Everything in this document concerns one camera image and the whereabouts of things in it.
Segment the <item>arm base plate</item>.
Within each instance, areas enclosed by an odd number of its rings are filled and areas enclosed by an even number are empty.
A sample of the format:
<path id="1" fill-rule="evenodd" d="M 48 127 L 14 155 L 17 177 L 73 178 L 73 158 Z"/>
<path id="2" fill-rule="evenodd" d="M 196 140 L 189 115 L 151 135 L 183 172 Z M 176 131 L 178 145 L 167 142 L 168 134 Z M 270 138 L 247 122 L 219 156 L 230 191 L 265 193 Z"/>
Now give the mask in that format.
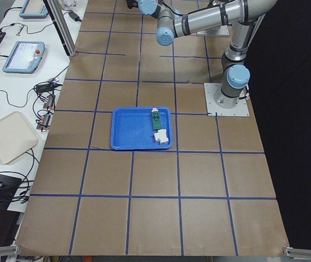
<path id="1" fill-rule="evenodd" d="M 222 94 L 221 83 L 204 83 L 208 116 L 249 117 L 249 109 L 244 91 L 236 98 Z"/>
<path id="2" fill-rule="evenodd" d="M 209 29 L 205 29 L 196 33 L 200 36 L 212 36 L 212 37 L 228 37 L 230 35 L 228 26 L 217 26 Z"/>

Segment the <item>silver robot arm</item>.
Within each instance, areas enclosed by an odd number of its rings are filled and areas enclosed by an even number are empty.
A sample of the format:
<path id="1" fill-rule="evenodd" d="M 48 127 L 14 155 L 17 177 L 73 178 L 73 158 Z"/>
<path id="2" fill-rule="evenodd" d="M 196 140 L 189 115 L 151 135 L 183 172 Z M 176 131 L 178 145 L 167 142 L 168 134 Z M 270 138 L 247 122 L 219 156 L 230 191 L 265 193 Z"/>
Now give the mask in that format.
<path id="1" fill-rule="evenodd" d="M 249 43 L 263 16 L 275 1 L 210 1 L 207 7 L 179 14 L 164 1 L 127 1 L 129 9 L 137 7 L 144 15 L 157 19 L 156 39 L 162 46 L 169 46 L 175 38 L 188 36 L 214 27 L 232 26 L 229 47 L 222 55 L 223 83 L 214 94 L 215 103 L 233 109 L 247 86 L 250 72 L 244 66 Z"/>

